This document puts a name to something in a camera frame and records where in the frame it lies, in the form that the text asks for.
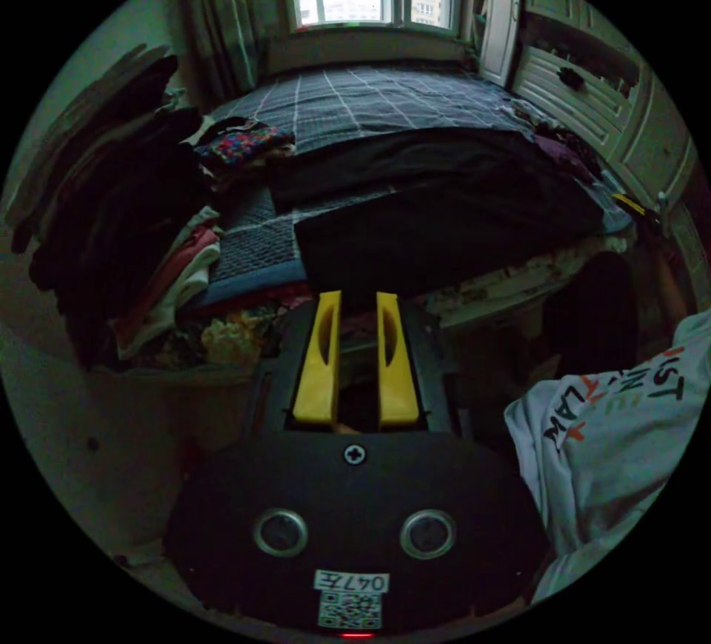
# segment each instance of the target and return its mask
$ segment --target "white fabric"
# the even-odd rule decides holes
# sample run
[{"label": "white fabric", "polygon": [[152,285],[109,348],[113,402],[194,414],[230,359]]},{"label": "white fabric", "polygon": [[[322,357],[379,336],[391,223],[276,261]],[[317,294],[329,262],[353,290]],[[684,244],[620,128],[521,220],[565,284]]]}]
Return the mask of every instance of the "white fabric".
[{"label": "white fabric", "polygon": [[534,602],[575,582],[637,523],[681,459],[710,384],[711,309],[632,370],[545,380],[507,407],[521,476],[558,556]]},{"label": "white fabric", "polygon": [[220,213],[216,210],[210,207],[210,205],[205,205],[200,212],[197,212],[195,215],[190,218],[190,220],[187,222],[185,227],[180,230],[178,233],[178,236],[173,240],[173,243],[170,245],[170,248],[168,249],[167,252],[165,252],[165,256],[161,259],[160,264],[156,267],[155,272],[153,272],[153,276],[155,276],[162,268],[163,265],[170,259],[170,257],[173,256],[175,251],[180,247],[184,242],[190,237],[191,232],[200,224],[203,224],[205,222],[208,222],[209,220],[216,220],[220,216]]},{"label": "white fabric", "polygon": [[188,264],[163,298],[148,312],[143,325],[133,341],[121,348],[117,345],[121,360],[133,358],[143,345],[171,330],[176,325],[176,310],[186,304],[193,296],[204,291],[210,283],[207,268],[220,257],[218,242],[206,246]]}]

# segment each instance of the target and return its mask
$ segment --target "pink clothing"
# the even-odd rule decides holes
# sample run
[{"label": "pink clothing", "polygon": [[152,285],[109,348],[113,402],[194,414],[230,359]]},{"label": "pink clothing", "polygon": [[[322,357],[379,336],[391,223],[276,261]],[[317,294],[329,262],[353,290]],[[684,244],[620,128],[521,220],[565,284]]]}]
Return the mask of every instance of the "pink clothing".
[{"label": "pink clothing", "polygon": [[126,346],[134,339],[148,312],[175,283],[185,267],[205,247],[217,241],[217,235],[206,225],[198,225],[191,232],[190,237],[165,261],[160,270],[153,276],[136,305],[123,318],[113,322],[112,328],[119,346]]}]

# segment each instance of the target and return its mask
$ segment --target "bed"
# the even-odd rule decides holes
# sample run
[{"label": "bed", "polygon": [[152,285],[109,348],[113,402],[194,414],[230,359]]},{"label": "bed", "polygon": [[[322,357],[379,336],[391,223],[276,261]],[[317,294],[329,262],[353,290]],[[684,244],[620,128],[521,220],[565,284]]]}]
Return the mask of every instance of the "bed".
[{"label": "bed", "polygon": [[[532,120],[556,123],[476,74],[442,63],[302,70],[269,80],[212,114],[216,121],[230,116],[254,117],[293,131],[297,154],[408,129],[483,127],[532,135]],[[615,189],[605,183],[588,189],[604,209],[599,236],[414,300],[438,315],[445,328],[496,320],[542,301],[589,257],[604,250],[626,252],[633,244],[633,224],[610,198]],[[286,215],[276,214],[265,185],[236,193],[221,217],[221,257],[211,268],[207,290],[183,308],[176,330],[151,341],[131,361],[119,362],[108,353],[99,370],[195,384],[248,379],[281,317],[312,298],[295,223],[384,192],[395,190],[300,207]],[[344,321],[346,353],[372,345],[373,339],[372,316]]]}]

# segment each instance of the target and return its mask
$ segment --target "yellow plastic part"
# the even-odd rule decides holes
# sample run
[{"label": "yellow plastic part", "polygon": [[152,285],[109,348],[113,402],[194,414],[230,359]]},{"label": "yellow plastic part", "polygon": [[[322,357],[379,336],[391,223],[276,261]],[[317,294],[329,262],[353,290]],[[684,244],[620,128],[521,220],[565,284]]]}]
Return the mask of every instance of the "yellow plastic part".
[{"label": "yellow plastic part", "polygon": [[640,215],[647,214],[645,208],[643,208],[641,205],[638,205],[634,200],[630,200],[626,195],[622,195],[619,192],[616,192],[613,197],[615,198],[615,200],[619,200],[620,202],[624,202],[626,205],[629,205],[632,209],[639,212]]},{"label": "yellow plastic part", "polygon": [[321,294],[296,392],[293,417],[297,422],[336,424],[340,329],[341,292]]},{"label": "yellow plastic part", "polygon": [[402,330],[398,297],[378,292],[379,425],[411,426],[417,422],[417,392]]}]

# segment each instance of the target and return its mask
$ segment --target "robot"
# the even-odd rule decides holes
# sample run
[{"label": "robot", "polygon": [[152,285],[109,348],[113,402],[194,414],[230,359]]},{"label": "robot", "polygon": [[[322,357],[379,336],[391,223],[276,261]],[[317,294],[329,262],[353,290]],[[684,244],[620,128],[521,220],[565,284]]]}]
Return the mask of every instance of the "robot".
[{"label": "robot", "polygon": [[549,548],[524,481],[478,444],[437,320],[378,293],[376,399],[339,421],[341,292],[287,315],[240,442],[179,495],[168,558],[205,607],[331,637],[404,634],[514,600]]}]

